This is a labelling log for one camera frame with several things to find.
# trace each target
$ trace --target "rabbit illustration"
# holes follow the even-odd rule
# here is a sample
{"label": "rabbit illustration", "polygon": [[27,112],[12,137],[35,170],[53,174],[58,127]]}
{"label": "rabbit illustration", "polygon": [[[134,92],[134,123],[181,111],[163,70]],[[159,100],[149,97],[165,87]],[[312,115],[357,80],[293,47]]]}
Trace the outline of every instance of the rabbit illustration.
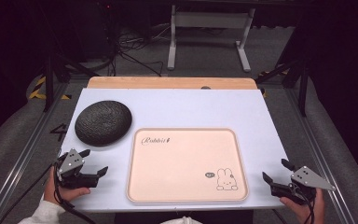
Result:
{"label": "rabbit illustration", "polygon": [[238,189],[237,187],[237,181],[234,178],[234,175],[232,174],[230,169],[219,169],[217,171],[217,189],[218,190],[232,190],[232,189]]}

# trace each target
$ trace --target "white tabletop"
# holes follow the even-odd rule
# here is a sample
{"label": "white tabletop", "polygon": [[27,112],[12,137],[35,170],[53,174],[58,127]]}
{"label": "white tabletop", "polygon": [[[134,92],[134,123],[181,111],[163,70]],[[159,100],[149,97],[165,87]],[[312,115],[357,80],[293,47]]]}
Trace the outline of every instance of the white tabletop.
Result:
{"label": "white tabletop", "polygon": [[[87,106],[103,100],[119,101],[132,113],[127,134],[107,147],[82,143],[75,134],[77,116]],[[127,197],[131,148],[141,128],[229,128],[237,135],[249,196],[240,202],[134,203]],[[90,212],[168,210],[259,209],[282,206],[270,195],[263,180],[266,172],[278,183],[289,183],[291,172],[281,165],[287,159],[281,140],[259,90],[139,90],[84,89],[80,95],[62,153],[91,149],[83,174],[109,166],[91,194],[73,201],[76,209]]]}

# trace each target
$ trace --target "human hand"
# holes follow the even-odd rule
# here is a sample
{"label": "human hand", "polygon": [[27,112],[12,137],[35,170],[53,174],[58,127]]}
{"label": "human hand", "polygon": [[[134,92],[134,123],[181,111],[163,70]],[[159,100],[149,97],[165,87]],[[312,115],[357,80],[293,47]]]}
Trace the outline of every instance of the human hand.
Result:
{"label": "human hand", "polygon": [[[300,205],[285,197],[281,197],[280,201],[296,214],[296,218],[300,224],[306,223],[305,221],[310,215],[310,208],[306,204]],[[314,224],[324,224],[324,196],[321,189],[316,189],[316,197],[313,203],[313,213],[315,215]]]}
{"label": "human hand", "polygon": [[[88,188],[80,188],[80,189],[65,189],[58,186],[61,197],[67,202],[71,202],[73,199],[80,197],[85,194],[90,194],[90,189]],[[43,200],[55,203],[60,205],[56,198],[54,197],[55,187],[54,187],[54,167],[50,168],[48,182],[45,187],[45,195]]]}

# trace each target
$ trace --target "rectangular tray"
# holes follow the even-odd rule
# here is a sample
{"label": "rectangular tray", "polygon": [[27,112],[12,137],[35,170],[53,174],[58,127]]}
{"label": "rectangular tray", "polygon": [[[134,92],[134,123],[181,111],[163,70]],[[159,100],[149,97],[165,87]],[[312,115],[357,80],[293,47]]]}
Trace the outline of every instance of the rectangular tray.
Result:
{"label": "rectangular tray", "polygon": [[134,135],[131,201],[241,201],[248,193],[230,129],[140,129]]}

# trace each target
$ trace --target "white sleeve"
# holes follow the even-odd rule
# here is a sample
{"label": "white sleeve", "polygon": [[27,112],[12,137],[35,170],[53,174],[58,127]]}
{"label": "white sleeve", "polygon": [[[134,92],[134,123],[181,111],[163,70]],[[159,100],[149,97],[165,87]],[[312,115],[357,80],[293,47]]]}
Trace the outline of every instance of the white sleeve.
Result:
{"label": "white sleeve", "polygon": [[41,201],[34,214],[23,219],[19,224],[58,224],[59,215],[64,212],[65,210],[55,203]]}
{"label": "white sleeve", "polygon": [[169,220],[160,224],[202,224],[202,223],[194,219],[191,219],[191,217],[182,217],[174,220]]}

